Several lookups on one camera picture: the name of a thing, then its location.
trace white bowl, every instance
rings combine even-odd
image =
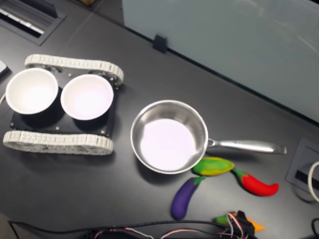
[[[51,72],[30,68],[12,77],[6,86],[5,98],[15,112],[31,115],[47,109],[58,91],[58,83]]]
[[[112,104],[111,84],[101,76],[87,74],[75,77],[64,87],[61,104],[76,120],[92,120],[104,114]]]

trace purple eggplant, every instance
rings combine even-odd
[[[205,176],[190,178],[179,189],[171,205],[171,214],[174,219],[181,220],[185,217],[191,196],[204,179]]]

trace saucepan handle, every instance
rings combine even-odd
[[[273,154],[286,154],[287,149],[285,146],[281,146],[274,143],[268,143],[255,140],[224,140],[216,141],[208,139],[207,147],[226,147],[242,150],[249,150],[259,153],[273,153]]]

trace toy eggplant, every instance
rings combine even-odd
[[[234,168],[234,163],[229,160],[217,157],[202,158],[198,164],[193,167],[193,173],[214,176],[228,172]]]
[[[185,217],[190,199],[200,182],[204,179],[204,176],[190,178],[182,185],[176,193],[171,205],[171,214],[174,219],[181,220]]]
[[[239,181],[241,182],[242,186],[249,192],[258,195],[258,196],[273,196],[277,193],[279,189],[279,184],[275,183],[272,185],[267,185],[258,179],[254,178],[250,174],[239,171],[236,168],[232,169],[232,172],[237,176]]]

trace white track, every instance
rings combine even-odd
[[[34,54],[27,57],[25,66],[59,72],[62,72],[62,68],[85,69],[94,74],[112,77],[116,86],[121,85],[124,78],[120,67],[97,60]],[[113,151],[112,140],[94,134],[49,134],[12,130],[5,133],[3,144],[12,149],[38,153],[107,155]]]

